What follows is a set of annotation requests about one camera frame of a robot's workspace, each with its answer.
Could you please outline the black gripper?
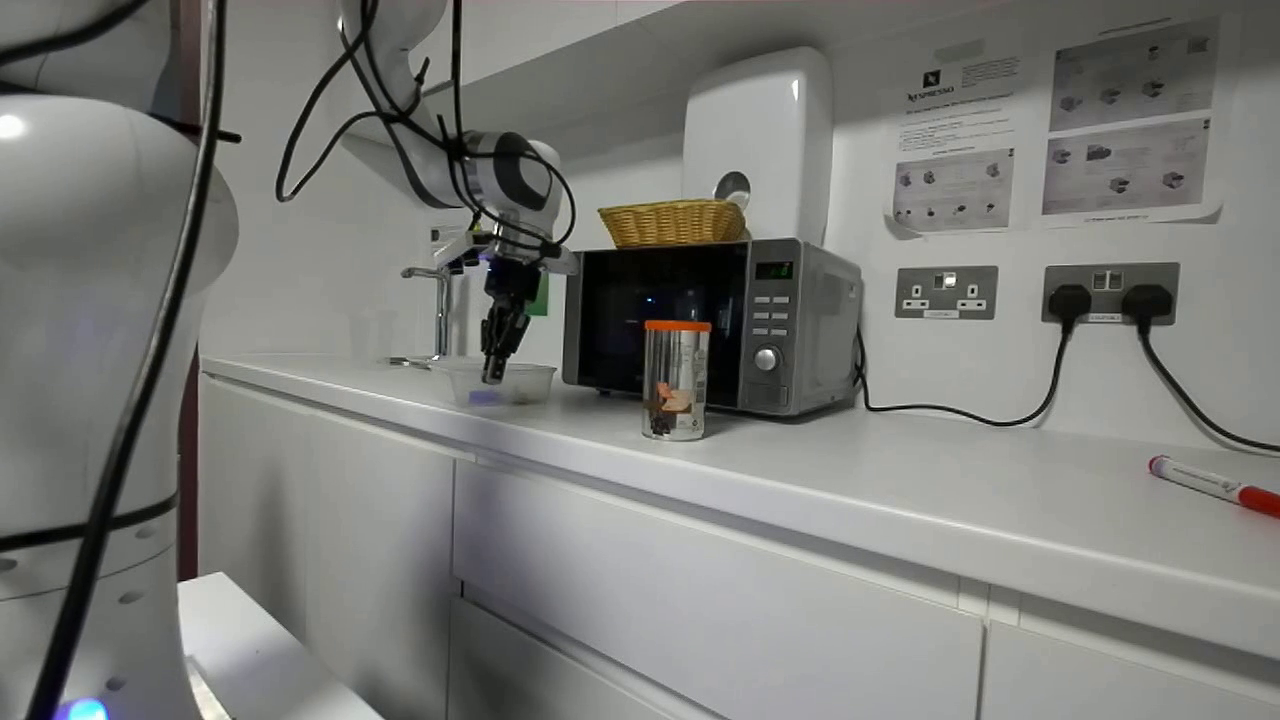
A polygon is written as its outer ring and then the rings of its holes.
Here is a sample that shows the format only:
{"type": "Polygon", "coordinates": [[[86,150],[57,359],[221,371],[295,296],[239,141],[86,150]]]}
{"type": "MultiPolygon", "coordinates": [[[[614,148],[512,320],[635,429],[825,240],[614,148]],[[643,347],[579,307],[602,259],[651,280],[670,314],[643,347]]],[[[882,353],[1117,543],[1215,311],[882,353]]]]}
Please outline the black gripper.
{"type": "Polygon", "coordinates": [[[526,305],[539,290],[539,280],[548,273],[568,273],[573,259],[559,244],[534,244],[534,247],[506,247],[496,234],[483,234],[478,244],[465,247],[459,269],[488,269],[483,290],[488,290],[488,314],[478,320],[478,380],[500,382],[506,371],[512,353],[521,347],[526,330],[526,305]]]}

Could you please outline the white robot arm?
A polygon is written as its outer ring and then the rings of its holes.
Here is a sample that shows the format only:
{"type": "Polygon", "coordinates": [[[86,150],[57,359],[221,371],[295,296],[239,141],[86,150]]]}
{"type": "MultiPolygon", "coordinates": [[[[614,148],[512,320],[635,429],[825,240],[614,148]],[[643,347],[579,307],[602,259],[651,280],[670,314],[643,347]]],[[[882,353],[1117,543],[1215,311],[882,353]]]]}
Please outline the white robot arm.
{"type": "MultiPolygon", "coordinates": [[[[175,413],[237,247],[215,115],[164,113],[180,0],[0,5],[5,720],[199,720],[175,611],[175,413]]],[[[413,47],[465,0],[336,0],[385,174],[473,229],[478,374],[516,354],[574,200],[559,157],[430,106],[413,47]]]]}

